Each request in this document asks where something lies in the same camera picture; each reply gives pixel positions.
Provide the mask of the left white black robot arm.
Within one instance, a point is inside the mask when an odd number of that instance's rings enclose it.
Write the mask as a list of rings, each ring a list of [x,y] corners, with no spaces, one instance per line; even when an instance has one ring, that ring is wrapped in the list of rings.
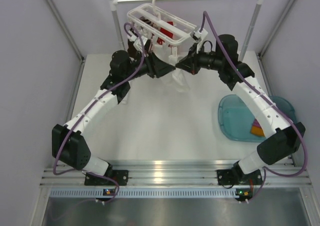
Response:
[[[163,62],[153,52],[138,53],[136,60],[124,50],[113,53],[109,75],[93,99],[73,119],[52,129],[54,164],[61,161],[70,166],[70,170],[85,171],[101,184],[114,181],[113,166],[91,153],[86,137],[126,97],[131,80],[144,75],[160,78],[174,70],[175,66]]]

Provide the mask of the white plastic clip hanger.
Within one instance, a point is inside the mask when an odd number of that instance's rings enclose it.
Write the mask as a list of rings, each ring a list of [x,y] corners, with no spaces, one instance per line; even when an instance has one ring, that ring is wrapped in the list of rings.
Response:
[[[127,18],[128,22],[133,23],[143,36],[155,40],[156,44],[174,48],[174,51],[189,40],[190,33],[197,29],[196,25],[157,7],[156,0],[130,10]],[[168,24],[168,21],[173,21],[173,26]],[[172,32],[173,38],[161,33],[161,27]]]

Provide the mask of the white sock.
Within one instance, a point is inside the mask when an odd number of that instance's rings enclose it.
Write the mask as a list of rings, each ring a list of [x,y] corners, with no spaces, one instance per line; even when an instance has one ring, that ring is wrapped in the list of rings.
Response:
[[[170,64],[171,66],[174,67],[174,69],[171,72],[161,77],[161,81],[167,87],[169,87],[173,84],[173,71],[175,70],[175,66],[173,65],[172,59],[171,59],[171,50],[169,49],[169,47],[166,47],[164,45],[159,45],[159,44],[154,45],[152,50],[161,61],[167,64]]]
[[[179,92],[188,92],[190,87],[187,83],[185,75],[182,69],[177,67],[177,63],[182,59],[183,56],[169,56],[169,62],[175,67],[175,70],[172,72],[172,79],[174,81],[174,86]]]

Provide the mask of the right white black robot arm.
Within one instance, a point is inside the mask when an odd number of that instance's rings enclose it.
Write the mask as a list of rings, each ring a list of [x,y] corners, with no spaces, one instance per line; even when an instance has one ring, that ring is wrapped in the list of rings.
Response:
[[[263,129],[265,141],[231,168],[233,183],[245,184],[252,173],[297,152],[305,127],[293,123],[260,87],[253,70],[239,60],[238,42],[229,34],[218,36],[215,51],[205,52],[199,36],[176,67],[193,75],[201,68],[215,70],[220,80],[248,107]]]

